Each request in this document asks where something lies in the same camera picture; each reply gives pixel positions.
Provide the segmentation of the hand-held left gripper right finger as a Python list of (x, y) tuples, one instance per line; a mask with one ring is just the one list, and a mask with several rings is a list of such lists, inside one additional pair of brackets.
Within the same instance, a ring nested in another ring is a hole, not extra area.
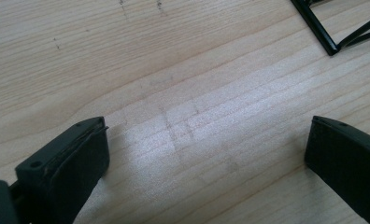
[(346, 123), (315, 116), (305, 163), (370, 224), (370, 135)]

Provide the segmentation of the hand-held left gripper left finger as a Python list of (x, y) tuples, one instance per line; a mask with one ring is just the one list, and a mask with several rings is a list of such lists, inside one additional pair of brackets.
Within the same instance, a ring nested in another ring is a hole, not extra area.
[(102, 117), (83, 120), (16, 168), (32, 224), (72, 224), (109, 166)]

